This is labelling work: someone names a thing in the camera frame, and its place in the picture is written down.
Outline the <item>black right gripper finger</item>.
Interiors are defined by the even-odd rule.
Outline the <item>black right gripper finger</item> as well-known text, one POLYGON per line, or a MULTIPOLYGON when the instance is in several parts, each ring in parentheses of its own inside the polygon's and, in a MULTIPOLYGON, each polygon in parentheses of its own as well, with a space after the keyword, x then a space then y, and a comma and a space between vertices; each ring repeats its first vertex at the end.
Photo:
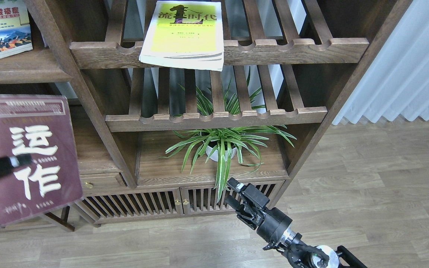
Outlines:
POLYGON ((250 210, 263 211, 270 201, 265 194, 251 183, 245 185, 235 180, 235 178, 230 178, 228 180, 228 187, 240 196, 245 207, 248 207, 250 210))
POLYGON ((240 212, 241 203, 231 195, 225 197, 225 203, 228 204, 232 209, 237 212, 240 212))

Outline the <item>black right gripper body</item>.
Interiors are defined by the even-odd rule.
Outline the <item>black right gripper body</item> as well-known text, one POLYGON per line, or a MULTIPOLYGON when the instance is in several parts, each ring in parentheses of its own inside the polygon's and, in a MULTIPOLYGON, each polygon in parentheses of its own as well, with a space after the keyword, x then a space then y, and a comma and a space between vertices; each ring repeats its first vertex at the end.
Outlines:
POLYGON ((258 214, 250 215, 245 205, 239 205, 235 212, 237 218, 256 230, 257 234, 268 242, 268 246, 290 246, 293 241, 292 219, 278 208, 265 208, 258 214))

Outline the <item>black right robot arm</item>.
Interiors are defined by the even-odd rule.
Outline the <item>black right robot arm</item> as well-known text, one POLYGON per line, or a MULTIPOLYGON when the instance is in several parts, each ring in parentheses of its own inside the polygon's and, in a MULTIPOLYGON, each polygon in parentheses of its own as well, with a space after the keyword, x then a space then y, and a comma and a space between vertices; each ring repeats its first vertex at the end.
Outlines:
POLYGON ((268 244, 265 251, 280 252, 293 268, 365 268, 347 248, 340 245, 336 250, 326 245, 305 244, 300 233, 291 229, 292 219, 278 208, 267 208, 269 198, 252 184, 243 184, 230 178, 228 187, 240 195, 243 202, 228 196, 225 202, 237 214, 237 218, 256 230, 268 244))

